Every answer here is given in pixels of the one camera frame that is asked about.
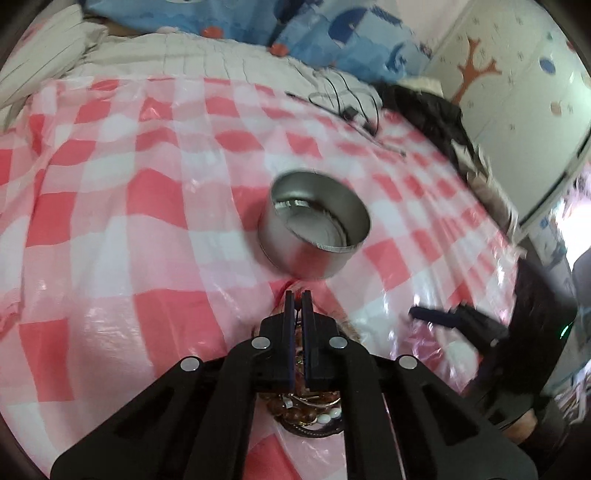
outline metal bowl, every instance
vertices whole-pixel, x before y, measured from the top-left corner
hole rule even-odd
[[[313,171],[291,171],[271,186],[258,233],[276,267],[314,280],[343,268],[370,228],[367,208],[345,185]]]

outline black device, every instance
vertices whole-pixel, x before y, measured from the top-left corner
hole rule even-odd
[[[226,357],[181,360],[63,453],[51,480],[239,480],[256,393],[288,393],[301,322],[306,386],[340,391],[349,479],[535,480],[531,459],[413,356],[371,355],[309,291]]]

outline black cloth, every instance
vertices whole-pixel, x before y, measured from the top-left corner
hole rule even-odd
[[[459,165],[452,140],[468,148],[470,157],[476,153],[462,124],[462,109],[445,98],[427,92],[416,92],[400,85],[374,85],[384,108],[399,112],[423,133],[453,164]]]

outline pillow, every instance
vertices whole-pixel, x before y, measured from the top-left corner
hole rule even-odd
[[[142,33],[163,27],[269,45],[302,0],[85,0],[85,10]]]
[[[22,101],[43,80],[58,78],[72,68],[85,52],[86,39],[78,5],[44,23],[33,23],[0,71],[0,109]]]
[[[312,67],[333,66],[364,82],[394,83],[419,75],[430,52],[402,23],[395,0],[306,0],[269,51]]]

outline plastic wrap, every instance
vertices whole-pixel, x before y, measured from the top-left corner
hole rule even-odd
[[[374,141],[242,82],[59,80],[0,153],[0,410],[44,472],[180,358],[225,355],[271,312],[293,279],[268,262],[256,225],[273,178],[293,168],[341,179],[371,213],[345,268],[304,287],[372,353],[411,353],[461,391],[476,352],[409,307],[465,300],[511,317],[515,251],[395,115]],[[343,467],[341,437],[292,436],[257,408],[245,478]]]

